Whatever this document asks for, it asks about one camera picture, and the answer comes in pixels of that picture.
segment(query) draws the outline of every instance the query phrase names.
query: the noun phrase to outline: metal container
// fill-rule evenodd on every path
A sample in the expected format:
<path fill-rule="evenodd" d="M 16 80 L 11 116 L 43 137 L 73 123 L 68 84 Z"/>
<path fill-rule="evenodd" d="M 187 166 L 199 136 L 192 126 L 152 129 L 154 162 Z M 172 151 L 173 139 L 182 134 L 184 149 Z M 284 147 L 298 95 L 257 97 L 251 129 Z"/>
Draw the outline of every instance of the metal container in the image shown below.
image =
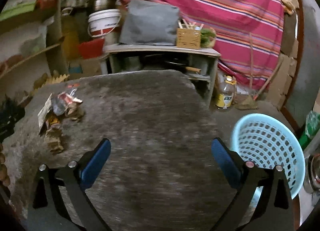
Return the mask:
<path fill-rule="evenodd" d="M 90 13 L 115 9 L 116 8 L 116 0 L 89 0 L 88 4 Z"/>

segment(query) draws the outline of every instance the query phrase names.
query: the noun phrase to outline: blue gripper pad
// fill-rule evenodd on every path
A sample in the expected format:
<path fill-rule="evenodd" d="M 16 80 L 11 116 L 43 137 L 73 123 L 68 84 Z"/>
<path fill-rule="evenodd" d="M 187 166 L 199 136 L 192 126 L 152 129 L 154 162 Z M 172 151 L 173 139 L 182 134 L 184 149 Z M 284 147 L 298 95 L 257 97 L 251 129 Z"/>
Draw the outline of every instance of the blue gripper pad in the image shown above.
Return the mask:
<path fill-rule="evenodd" d="M 82 190 L 91 188 L 98 177 L 103 165 L 111 153 L 111 143 L 108 139 L 103 139 L 92 152 L 93 156 L 87 162 L 85 168 L 80 171 L 80 187 Z"/>
<path fill-rule="evenodd" d="M 241 172 L 226 151 L 227 148 L 219 139 L 214 139 L 211 144 L 211 152 L 226 177 L 231 188 L 238 189 L 240 186 Z"/>

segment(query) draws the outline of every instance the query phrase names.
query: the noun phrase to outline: yellow plastic bottle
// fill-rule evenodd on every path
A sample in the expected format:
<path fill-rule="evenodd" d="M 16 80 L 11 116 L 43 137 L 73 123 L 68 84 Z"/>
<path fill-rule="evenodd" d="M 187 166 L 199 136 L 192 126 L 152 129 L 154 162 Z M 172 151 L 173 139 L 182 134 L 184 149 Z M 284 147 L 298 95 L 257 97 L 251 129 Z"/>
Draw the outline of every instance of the yellow plastic bottle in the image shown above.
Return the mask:
<path fill-rule="evenodd" d="M 216 99 L 216 106 L 221 111 L 226 111 L 231 107 L 233 97 L 236 93 L 236 81 L 231 76 L 224 76 L 224 81 L 220 84 L 219 93 Z"/>
<path fill-rule="evenodd" d="M 71 7 L 64 8 L 61 12 L 61 29 L 64 41 L 62 48 L 67 60 L 79 58 L 79 36 L 75 19 L 70 15 Z"/>

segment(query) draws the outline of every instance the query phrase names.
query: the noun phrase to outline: red bowl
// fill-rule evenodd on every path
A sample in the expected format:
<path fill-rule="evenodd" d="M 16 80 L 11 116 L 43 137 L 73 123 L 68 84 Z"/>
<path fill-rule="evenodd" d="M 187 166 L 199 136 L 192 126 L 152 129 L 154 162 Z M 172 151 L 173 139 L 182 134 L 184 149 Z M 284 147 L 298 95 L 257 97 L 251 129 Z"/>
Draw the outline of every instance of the red bowl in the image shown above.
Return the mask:
<path fill-rule="evenodd" d="M 79 44 L 79 53 L 84 59 L 96 58 L 103 54 L 104 39 L 95 39 Z"/>

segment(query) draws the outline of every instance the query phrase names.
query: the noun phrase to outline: green tray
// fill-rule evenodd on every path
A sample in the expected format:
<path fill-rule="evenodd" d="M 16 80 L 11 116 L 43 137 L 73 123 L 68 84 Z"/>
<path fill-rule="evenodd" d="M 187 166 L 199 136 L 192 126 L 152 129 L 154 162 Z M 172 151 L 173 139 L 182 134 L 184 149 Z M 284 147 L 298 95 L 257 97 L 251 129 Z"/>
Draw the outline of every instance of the green tray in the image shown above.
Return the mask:
<path fill-rule="evenodd" d="M 0 13 L 0 22 L 22 13 L 32 12 L 35 9 L 35 6 L 36 6 L 36 2 L 34 1 L 34 2 L 18 4 L 13 8 L 4 10 Z"/>

